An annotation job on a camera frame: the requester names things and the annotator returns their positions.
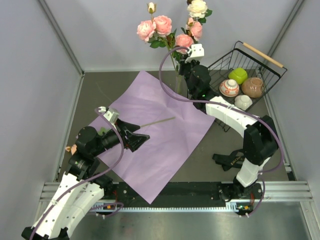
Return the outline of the black ribbon gold lettering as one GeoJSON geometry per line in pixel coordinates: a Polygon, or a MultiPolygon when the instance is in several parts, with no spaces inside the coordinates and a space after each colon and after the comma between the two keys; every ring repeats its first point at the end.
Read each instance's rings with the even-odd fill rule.
{"type": "Polygon", "coordinates": [[[234,150],[230,155],[214,154],[212,159],[217,165],[220,165],[225,172],[231,168],[240,169],[245,160],[244,150],[234,150]]]}

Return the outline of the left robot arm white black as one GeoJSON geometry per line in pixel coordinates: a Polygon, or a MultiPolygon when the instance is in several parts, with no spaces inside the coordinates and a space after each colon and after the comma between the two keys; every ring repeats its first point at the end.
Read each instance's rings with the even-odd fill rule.
{"type": "Polygon", "coordinates": [[[113,181],[103,173],[96,173],[99,155],[120,145],[121,150],[138,150],[150,139],[136,131],[140,126],[120,119],[113,128],[98,134],[92,126],[83,127],[75,141],[75,152],[69,159],[61,182],[42,216],[22,231],[25,240],[68,240],[74,230],[102,198],[114,191],[113,181]]]}

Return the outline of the pink rose stem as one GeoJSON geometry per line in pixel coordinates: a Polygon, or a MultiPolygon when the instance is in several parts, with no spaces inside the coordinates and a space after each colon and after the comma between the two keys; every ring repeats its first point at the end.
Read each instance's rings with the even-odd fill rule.
{"type": "Polygon", "coordinates": [[[149,2],[147,12],[150,19],[142,21],[137,26],[137,35],[140,40],[149,44],[152,49],[166,48],[170,51],[175,45],[175,31],[172,32],[172,20],[168,16],[155,16],[157,4],[149,2]]]}

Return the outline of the peach rose stem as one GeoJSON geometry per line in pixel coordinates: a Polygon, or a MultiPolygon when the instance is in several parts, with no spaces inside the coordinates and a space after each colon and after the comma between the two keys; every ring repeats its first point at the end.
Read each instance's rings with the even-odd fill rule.
{"type": "Polygon", "coordinates": [[[203,26],[192,17],[188,18],[184,33],[175,37],[175,47],[190,48],[192,44],[196,44],[203,35],[203,26]]]}

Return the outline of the cream white rose stem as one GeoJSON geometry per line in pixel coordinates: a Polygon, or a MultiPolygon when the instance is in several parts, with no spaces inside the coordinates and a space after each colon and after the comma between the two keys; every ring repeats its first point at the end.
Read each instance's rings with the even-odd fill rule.
{"type": "Polygon", "coordinates": [[[213,13],[204,0],[188,0],[187,11],[192,19],[201,24],[205,24],[207,22],[207,17],[213,13]]]}

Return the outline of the pink wrapping paper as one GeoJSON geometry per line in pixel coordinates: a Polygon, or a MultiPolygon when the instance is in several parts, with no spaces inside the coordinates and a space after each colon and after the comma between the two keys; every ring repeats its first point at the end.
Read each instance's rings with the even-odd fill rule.
{"type": "Polygon", "coordinates": [[[214,118],[191,103],[172,99],[150,72],[89,72],[85,74],[76,119],[96,129],[106,122],[95,113],[100,106],[119,111],[125,122],[145,125],[141,134],[150,136],[137,151],[116,146],[100,155],[114,172],[144,200],[152,203],[168,182],[213,182],[216,167],[212,160],[214,118]]]}

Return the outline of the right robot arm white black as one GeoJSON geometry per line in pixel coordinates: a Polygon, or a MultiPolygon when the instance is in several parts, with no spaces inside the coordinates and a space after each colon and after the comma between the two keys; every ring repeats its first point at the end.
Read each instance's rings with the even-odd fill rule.
{"type": "Polygon", "coordinates": [[[231,187],[220,190],[220,198],[224,201],[245,198],[280,147],[273,119],[268,115],[257,117],[225,101],[210,87],[209,69],[199,61],[181,60],[179,74],[186,82],[189,101],[198,110],[229,125],[243,138],[241,153],[244,161],[231,187]]]}

